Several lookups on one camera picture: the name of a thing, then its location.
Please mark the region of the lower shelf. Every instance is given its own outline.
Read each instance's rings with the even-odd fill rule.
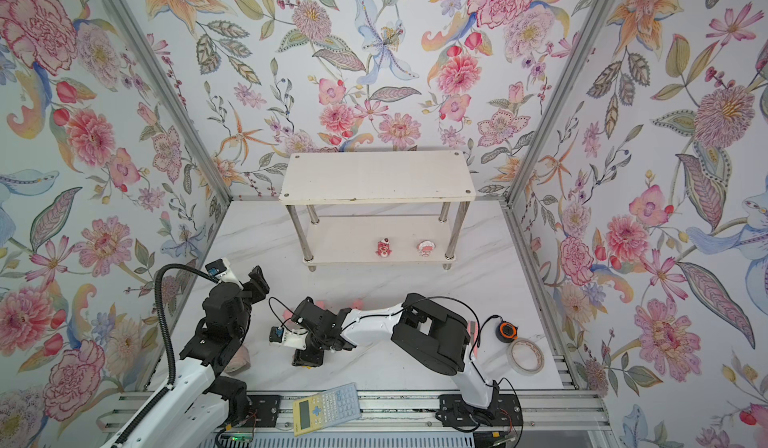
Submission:
[[[389,239],[391,253],[381,258],[376,253],[383,238]],[[454,263],[446,260],[451,239],[449,222],[441,223],[436,214],[408,216],[326,216],[310,224],[306,239],[312,250],[307,265],[335,263]],[[418,244],[429,240],[435,249],[427,257],[418,253]]]

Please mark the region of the shelf top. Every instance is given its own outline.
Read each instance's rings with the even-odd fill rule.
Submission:
[[[283,204],[471,202],[475,187],[456,151],[294,153]]]

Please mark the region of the calculator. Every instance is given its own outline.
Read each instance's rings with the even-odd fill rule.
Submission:
[[[362,418],[354,383],[293,402],[293,435],[311,433]]]

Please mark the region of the wall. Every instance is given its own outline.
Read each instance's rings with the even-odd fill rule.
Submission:
[[[0,0],[0,36],[0,446],[94,446],[224,207],[99,0]]]
[[[766,9],[617,1],[515,200],[630,448],[768,446]]]
[[[294,152],[464,151],[501,195],[591,0],[127,0],[232,193]]]

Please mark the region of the metal post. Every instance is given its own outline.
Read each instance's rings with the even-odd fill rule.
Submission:
[[[440,220],[441,223],[445,223],[448,220],[448,210],[450,209],[450,207],[451,207],[450,202],[445,202],[442,204],[442,209],[440,210],[440,218],[438,218],[438,220]]]
[[[306,206],[306,210],[310,213],[310,222],[312,224],[320,223],[320,218],[317,217],[317,212],[315,212],[315,205],[314,204],[308,204]]]
[[[296,234],[299,235],[299,244],[301,244],[301,251],[304,253],[304,261],[310,262],[315,259],[315,257],[312,256],[310,244],[306,241],[304,230],[301,227],[301,221],[299,221],[299,215],[296,213],[296,206],[294,204],[288,204],[286,205],[286,208],[288,209],[288,214],[293,222],[293,227],[296,229]],[[310,271],[314,271],[315,268],[317,267],[310,266]]]
[[[446,250],[446,260],[453,260],[453,255],[456,252],[456,243],[458,243],[458,234],[462,230],[462,224],[464,218],[469,210],[469,202],[461,202],[458,204],[458,212],[456,213],[456,222],[453,225],[453,232],[451,232],[451,241],[448,242],[448,249]],[[451,264],[445,263],[443,269],[450,270]]]

